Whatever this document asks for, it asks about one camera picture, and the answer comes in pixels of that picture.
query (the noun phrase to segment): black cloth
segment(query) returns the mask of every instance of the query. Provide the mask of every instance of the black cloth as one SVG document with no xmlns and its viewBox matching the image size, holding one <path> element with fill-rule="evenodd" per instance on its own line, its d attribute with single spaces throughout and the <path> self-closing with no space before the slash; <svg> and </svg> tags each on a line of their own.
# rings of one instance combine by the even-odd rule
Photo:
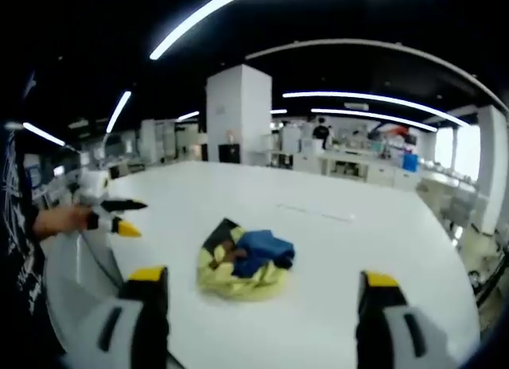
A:
<svg viewBox="0 0 509 369">
<path fill-rule="evenodd" d="M 52 329 L 43 287 L 44 253 L 32 233 L 38 210 L 14 132 L 0 122 L 0 308 L 2 359 L 52 362 L 63 352 Z"/>
<path fill-rule="evenodd" d="M 317 138 L 319 140 L 323 140 L 322 148 L 325 149 L 325 144 L 327 143 L 327 138 L 329 135 L 328 127 L 319 125 L 313 131 L 313 138 Z"/>
</svg>

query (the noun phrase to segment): window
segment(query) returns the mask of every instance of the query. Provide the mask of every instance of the window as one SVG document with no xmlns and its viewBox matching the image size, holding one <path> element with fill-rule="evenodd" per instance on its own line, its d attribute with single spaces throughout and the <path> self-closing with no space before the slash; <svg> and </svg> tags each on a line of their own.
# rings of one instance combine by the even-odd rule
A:
<svg viewBox="0 0 509 369">
<path fill-rule="evenodd" d="M 90 154 L 88 152 L 80 153 L 80 164 L 86 166 L 90 163 Z"/>
<path fill-rule="evenodd" d="M 435 144 L 435 161 L 446 169 L 453 164 L 453 128 L 441 128 L 437 132 Z"/>
<path fill-rule="evenodd" d="M 133 140 L 126 140 L 126 153 L 133 153 Z"/>
<path fill-rule="evenodd" d="M 102 146 L 94 150 L 94 157 L 96 160 L 102 160 L 105 156 L 106 154 L 104 153 L 104 148 Z"/>
<path fill-rule="evenodd" d="M 63 166 L 57 166 L 55 169 L 53 169 L 53 175 L 55 177 L 63 176 L 65 174 L 65 169 Z"/>
<path fill-rule="evenodd" d="M 480 129 L 477 125 L 461 126 L 457 134 L 454 170 L 477 180 L 480 165 Z"/>
</svg>

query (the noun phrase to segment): blue cloth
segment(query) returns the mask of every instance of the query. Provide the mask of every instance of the blue cloth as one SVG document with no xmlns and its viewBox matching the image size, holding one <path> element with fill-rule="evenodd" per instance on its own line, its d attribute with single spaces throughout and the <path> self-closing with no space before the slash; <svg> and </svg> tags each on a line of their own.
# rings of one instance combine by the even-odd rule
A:
<svg viewBox="0 0 509 369">
<path fill-rule="evenodd" d="M 403 168 L 409 172 L 417 172 L 419 159 L 417 154 L 405 153 L 403 156 Z"/>
<path fill-rule="evenodd" d="M 293 244 L 275 238 L 270 230 L 248 231 L 237 242 L 237 248 L 247 251 L 247 258 L 235 261 L 233 274 L 238 278 L 251 278 L 270 261 L 288 270 L 295 257 Z"/>
</svg>

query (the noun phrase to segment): chair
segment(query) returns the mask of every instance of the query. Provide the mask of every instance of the chair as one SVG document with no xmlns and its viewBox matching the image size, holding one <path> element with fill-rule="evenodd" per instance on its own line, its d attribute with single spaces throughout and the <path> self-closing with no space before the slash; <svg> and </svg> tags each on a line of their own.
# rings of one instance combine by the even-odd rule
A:
<svg viewBox="0 0 509 369">
<path fill-rule="evenodd" d="M 476 213 L 478 201 L 480 200 L 479 189 L 471 184 L 464 184 L 459 181 L 450 198 L 448 206 L 441 209 L 442 219 L 450 222 L 447 232 L 451 239 L 459 239 L 457 237 L 457 228 L 468 228 L 472 223 Z"/>
</svg>

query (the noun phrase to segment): person's hand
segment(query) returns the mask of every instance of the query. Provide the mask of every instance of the person's hand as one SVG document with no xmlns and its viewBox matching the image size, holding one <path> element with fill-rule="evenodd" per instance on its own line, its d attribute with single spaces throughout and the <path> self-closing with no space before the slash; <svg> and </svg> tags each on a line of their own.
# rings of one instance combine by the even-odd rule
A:
<svg viewBox="0 0 509 369">
<path fill-rule="evenodd" d="M 33 232 L 44 239 L 59 232 L 85 230 L 90 213 L 90 208 L 79 205 L 42 210 L 35 219 Z"/>
</svg>

